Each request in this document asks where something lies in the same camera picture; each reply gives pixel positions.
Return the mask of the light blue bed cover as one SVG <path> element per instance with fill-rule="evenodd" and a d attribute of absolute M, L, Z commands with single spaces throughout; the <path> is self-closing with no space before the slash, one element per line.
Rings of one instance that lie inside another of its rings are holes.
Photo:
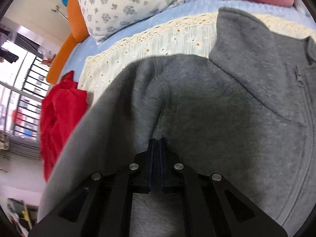
<path fill-rule="evenodd" d="M 248 13 L 271 14 L 286 20 L 296 22 L 308 28 L 315 29 L 315 21 L 312 16 L 306 16 L 299 12 L 295 7 L 280 7 L 264 3 L 256 3 L 246 0 L 185 0 L 185 3 L 163 11 L 151 18 L 134 23 L 124 29 L 116 32 L 101 44 L 96 44 L 93 38 L 88 37 L 86 40 L 76 45 L 65 63 L 61 75 L 74 71 L 74 80 L 79 81 L 83 70 L 85 60 L 88 56 L 99 54 L 115 44 L 117 41 L 131 37 L 137 33 L 145 31 L 155 25 L 166 23 L 170 20 L 183 16 L 192 16 L 206 12 L 217 12 L 221 7 L 230 7 L 240 9 Z"/>

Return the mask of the window with black railing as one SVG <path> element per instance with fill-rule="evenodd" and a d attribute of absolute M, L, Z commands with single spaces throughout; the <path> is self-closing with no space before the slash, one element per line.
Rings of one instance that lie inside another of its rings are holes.
<path fill-rule="evenodd" d="M 42 100 L 50 89 L 46 81 L 49 66 L 22 47 L 6 41 L 1 51 L 18 57 L 1 62 L 1 141 L 8 150 L 25 157 L 40 158 L 40 116 Z"/>

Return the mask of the grey fleece zip jacket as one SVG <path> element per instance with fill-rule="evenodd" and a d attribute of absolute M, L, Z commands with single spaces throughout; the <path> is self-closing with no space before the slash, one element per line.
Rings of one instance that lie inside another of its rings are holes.
<path fill-rule="evenodd" d="M 94 172 L 131 163 L 152 138 L 198 173 L 220 173 L 294 236 L 315 206 L 315 42 L 221 8 L 208 57 L 128 65 L 86 112 L 42 195 L 38 219 Z"/>

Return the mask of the red knit zip jacket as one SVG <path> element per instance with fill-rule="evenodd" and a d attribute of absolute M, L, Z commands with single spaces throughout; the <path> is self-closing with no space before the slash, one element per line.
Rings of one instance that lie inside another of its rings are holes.
<path fill-rule="evenodd" d="M 87 92 L 77 88 L 74 71 L 62 76 L 42 100 L 40 117 L 40 155 L 43 175 L 48 181 L 60 153 L 88 104 Z"/>

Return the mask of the blue floral white pillow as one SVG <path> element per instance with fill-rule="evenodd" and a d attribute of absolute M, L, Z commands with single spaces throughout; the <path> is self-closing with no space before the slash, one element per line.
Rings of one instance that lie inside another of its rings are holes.
<path fill-rule="evenodd" d="M 78 0 L 89 35 L 101 43 L 122 28 L 185 0 Z"/>

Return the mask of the daisy print white blanket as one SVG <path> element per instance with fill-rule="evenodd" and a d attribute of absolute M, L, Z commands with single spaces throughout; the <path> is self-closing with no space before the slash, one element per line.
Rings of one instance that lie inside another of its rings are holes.
<path fill-rule="evenodd" d="M 247 84 L 261 83 L 280 65 L 276 36 L 303 40 L 315 30 L 268 14 L 233 8 L 180 17 L 124 38 L 107 50 L 87 57 L 79 88 L 93 105 L 129 64 L 149 57 L 176 54 L 210 58 Z"/>

